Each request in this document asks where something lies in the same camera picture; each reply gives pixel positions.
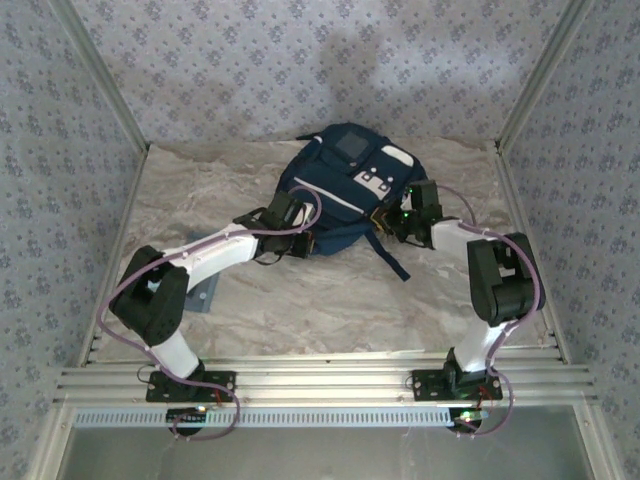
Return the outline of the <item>aluminium frame post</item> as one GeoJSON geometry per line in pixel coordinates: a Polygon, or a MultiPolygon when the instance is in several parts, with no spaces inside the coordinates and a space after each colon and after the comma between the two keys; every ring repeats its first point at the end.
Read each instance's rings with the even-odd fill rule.
{"type": "Polygon", "coordinates": [[[148,142],[71,0],[47,0],[47,2],[69,36],[124,134],[140,153],[146,153],[148,142]]]}
{"type": "Polygon", "coordinates": [[[578,33],[595,0],[567,0],[555,27],[551,30],[541,55],[526,78],[498,137],[497,152],[504,156],[513,147],[553,73],[578,33]]]}

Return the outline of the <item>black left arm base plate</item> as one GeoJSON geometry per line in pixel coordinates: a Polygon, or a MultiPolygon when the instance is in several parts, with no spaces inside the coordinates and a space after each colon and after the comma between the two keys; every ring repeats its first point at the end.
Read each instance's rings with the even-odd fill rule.
{"type": "MultiPolygon", "coordinates": [[[[189,381],[213,383],[230,391],[236,387],[237,373],[234,371],[194,371],[189,381]]],[[[167,377],[163,372],[154,371],[147,381],[146,401],[149,403],[222,402],[232,403],[231,396],[219,390],[190,386],[167,377]]]]}

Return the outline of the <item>aluminium mounting rail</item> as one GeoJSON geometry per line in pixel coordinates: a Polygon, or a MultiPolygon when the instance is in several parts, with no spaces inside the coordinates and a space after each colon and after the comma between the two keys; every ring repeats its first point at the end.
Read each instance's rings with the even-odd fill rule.
{"type": "MultiPolygon", "coordinates": [[[[419,351],[215,358],[210,370],[236,372],[243,405],[406,406],[413,370],[439,369],[444,356],[419,351]]],[[[598,399],[585,365],[564,362],[556,348],[509,348],[496,361],[518,406],[572,405],[598,399]]],[[[76,406],[129,406],[145,399],[134,363],[93,363],[62,371],[53,399],[76,406]]]]}

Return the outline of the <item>grey metal panel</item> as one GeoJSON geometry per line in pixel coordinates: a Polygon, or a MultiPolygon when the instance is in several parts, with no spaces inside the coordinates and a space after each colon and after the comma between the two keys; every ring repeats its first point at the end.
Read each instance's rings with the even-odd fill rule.
{"type": "Polygon", "coordinates": [[[594,480],[569,408],[518,408],[496,433],[239,428],[178,442],[165,428],[72,431],[56,480],[594,480]]]}

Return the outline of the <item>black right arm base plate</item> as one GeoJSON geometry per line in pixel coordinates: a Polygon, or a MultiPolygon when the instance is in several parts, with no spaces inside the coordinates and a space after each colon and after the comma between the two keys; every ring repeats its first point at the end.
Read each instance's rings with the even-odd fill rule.
{"type": "Polygon", "coordinates": [[[501,381],[486,371],[458,373],[444,369],[413,370],[411,380],[416,401],[503,399],[501,381]]]}

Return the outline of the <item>black controller board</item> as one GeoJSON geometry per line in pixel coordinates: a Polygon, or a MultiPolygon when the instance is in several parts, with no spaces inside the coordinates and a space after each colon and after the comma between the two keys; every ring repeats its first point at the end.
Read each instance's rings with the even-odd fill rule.
{"type": "Polygon", "coordinates": [[[474,435],[489,416],[487,411],[476,407],[450,408],[449,415],[452,424],[448,429],[460,435],[474,435]]]}
{"type": "Polygon", "coordinates": [[[203,407],[169,409],[165,423],[174,436],[190,437],[204,428],[206,410],[203,407]]]}

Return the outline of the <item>aluminium frame leg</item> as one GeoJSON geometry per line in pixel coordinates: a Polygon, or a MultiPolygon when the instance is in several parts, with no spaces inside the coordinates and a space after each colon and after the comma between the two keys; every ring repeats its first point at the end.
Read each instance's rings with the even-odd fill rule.
{"type": "Polygon", "coordinates": [[[626,480],[602,409],[583,403],[574,413],[594,480],[626,480]]]}
{"type": "Polygon", "coordinates": [[[75,408],[54,406],[47,416],[25,480],[56,480],[73,428],[75,408]]]}

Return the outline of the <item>navy blue backpack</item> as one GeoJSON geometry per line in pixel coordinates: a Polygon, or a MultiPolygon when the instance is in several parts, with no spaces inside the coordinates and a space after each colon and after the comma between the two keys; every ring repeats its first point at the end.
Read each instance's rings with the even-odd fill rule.
{"type": "Polygon", "coordinates": [[[410,274],[382,246],[372,216],[404,199],[409,186],[428,178],[420,161],[388,137],[355,124],[332,124],[303,137],[306,146],[282,172],[276,190],[312,202],[321,199],[319,219],[310,228],[310,256],[335,255],[359,239],[403,281],[410,274]]]}

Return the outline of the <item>aluminium table side rail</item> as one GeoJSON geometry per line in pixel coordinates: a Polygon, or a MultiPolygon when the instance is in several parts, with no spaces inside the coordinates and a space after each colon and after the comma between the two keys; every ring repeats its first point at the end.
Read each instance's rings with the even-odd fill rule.
{"type": "Polygon", "coordinates": [[[538,268],[539,278],[545,290],[545,305],[536,314],[536,318],[529,321],[529,324],[533,324],[536,328],[536,332],[538,333],[538,347],[541,350],[551,349],[554,351],[552,355],[553,358],[557,358],[564,364],[572,364],[573,359],[569,352],[566,339],[561,331],[559,315],[552,298],[552,290],[546,278],[542,260],[540,259],[536,238],[530,225],[524,202],[520,197],[511,166],[505,154],[502,152],[498,141],[489,142],[488,145],[491,147],[501,195],[507,204],[510,219],[517,231],[521,231],[528,236],[534,260],[538,268]]]}

